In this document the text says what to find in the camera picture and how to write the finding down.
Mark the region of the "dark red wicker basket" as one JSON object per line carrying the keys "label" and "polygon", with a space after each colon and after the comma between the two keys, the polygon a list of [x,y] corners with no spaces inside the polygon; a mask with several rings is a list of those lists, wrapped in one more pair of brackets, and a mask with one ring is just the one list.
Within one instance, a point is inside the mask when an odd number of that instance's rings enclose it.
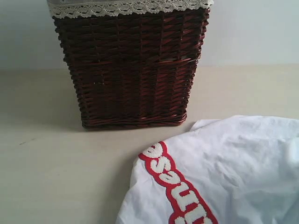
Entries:
{"label": "dark red wicker basket", "polygon": [[55,18],[83,127],[181,125],[209,13]]}

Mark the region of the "white t-shirt red lettering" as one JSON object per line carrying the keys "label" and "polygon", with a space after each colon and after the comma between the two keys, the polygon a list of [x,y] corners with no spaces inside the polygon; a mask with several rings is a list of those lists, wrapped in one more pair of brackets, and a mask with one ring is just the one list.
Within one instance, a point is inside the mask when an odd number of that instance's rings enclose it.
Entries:
{"label": "white t-shirt red lettering", "polygon": [[197,121],[138,155],[118,224],[296,224],[299,122]]}

